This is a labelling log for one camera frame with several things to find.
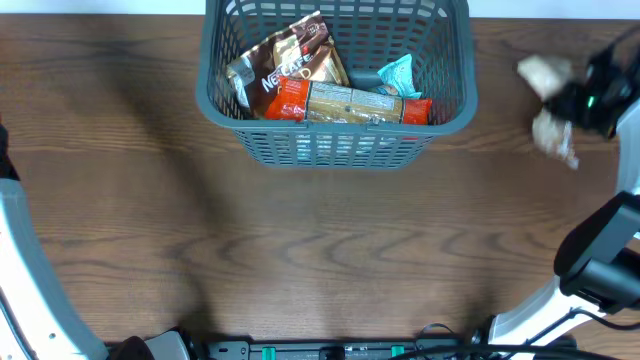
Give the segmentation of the orange pasta package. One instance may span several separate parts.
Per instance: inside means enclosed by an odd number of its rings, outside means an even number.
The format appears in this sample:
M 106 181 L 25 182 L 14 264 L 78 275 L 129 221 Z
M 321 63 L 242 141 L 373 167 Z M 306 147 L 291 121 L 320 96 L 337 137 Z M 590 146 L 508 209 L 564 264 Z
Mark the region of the orange pasta package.
M 335 84 L 282 77 L 265 112 L 270 120 L 311 123 L 426 125 L 431 99 L 403 99 Z

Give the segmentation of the white tissue multipack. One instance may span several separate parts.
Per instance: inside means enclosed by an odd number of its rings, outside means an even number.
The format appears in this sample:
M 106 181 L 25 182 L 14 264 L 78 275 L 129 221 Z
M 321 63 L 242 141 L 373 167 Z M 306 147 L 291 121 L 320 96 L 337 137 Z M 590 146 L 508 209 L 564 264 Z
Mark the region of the white tissue multipack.
M 396 137 L 376 137 L 354 134 L 320 133 L 315 136 L 302 134 L 295 136 L 297 158 L 300 161 L 329 161 L 332 158 L 348 160 L 351 156 L 367 157 L 375 144 L 389 148 Z

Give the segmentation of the brown Nescafe Gold pouch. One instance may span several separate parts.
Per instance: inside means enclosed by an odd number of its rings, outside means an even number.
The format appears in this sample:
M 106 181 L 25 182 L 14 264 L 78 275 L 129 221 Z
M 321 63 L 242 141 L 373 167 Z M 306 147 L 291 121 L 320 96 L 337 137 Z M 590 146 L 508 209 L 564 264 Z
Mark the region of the brown Nescafe Gold pouch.
M 277 31 L 227 65 L 240 107 L 262 118 L 282 77 L 348 87 L 349 78 L 320 12 Z

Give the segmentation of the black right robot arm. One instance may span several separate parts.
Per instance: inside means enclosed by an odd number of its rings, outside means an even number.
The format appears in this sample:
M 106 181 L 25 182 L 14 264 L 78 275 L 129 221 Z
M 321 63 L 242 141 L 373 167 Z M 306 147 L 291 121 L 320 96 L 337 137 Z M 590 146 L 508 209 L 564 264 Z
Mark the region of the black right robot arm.
M 577 167 L 574 128 L 618 139 L 616 194 L 567 235 L 543 288 L 472 335 L 472 359 L 566 359 L 572 350 L 560 339 L 573 328 L 612 328 L 607 316 L 639 308 L 639 254 L 627 246 L 639 235 L 639 60 L 621 67 L 614 59 L 627 37 L 592 55 L 581 80 L 564 58 L 532 55 L 517 65 L 543 102 L 532 123 L 541 151 Z

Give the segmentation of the beige brown snack bag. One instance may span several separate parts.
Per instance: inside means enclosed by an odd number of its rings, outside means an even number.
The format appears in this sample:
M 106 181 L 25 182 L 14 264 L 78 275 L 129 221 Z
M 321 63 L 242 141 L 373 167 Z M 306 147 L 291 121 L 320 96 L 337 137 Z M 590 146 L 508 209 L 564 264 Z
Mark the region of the beige brown snack bag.
M 517 64 L 517 73 L 541 101 L 558 95 L 573 78 L 571 62 L 555 56 L 531 55 Z M 542 108 L 533 119 L 532 139 L 538 150 L 577 170 L 579 159 L 573 147 L 572 124 Z

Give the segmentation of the teal snack packet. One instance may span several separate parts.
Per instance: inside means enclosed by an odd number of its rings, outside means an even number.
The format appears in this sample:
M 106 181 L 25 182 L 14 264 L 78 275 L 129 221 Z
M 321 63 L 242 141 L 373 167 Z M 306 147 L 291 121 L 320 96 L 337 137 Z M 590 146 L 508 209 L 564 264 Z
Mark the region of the teal snack packet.
M 422 93 L 417 91 L 414 85 L 412 62 L 412 55 L 406 54 L 385 65 L 377 72 L 382 84 L 371 88 L 370 91 L 404 99 L 420 99 Z

